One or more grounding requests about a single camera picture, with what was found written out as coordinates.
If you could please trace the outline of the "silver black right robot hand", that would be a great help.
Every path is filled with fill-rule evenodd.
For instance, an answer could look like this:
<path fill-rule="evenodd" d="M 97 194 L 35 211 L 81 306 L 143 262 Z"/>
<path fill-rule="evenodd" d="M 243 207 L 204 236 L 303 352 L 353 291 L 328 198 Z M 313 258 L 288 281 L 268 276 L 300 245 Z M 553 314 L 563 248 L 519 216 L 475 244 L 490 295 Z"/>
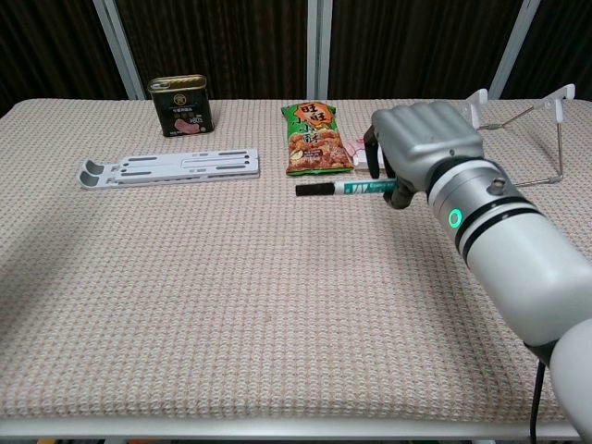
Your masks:
<path fill-rule="evenodd" d="M 407 208 L 418 192 L 430 192 L 439 176 L 460 163 L 484 157 L 483 139 L 448 102 L 398 105 L 373 113 L 364 134 L 370 175 L 380 176 L 379 158 L 393 191 L 384 194 L 394 209 Z"/>

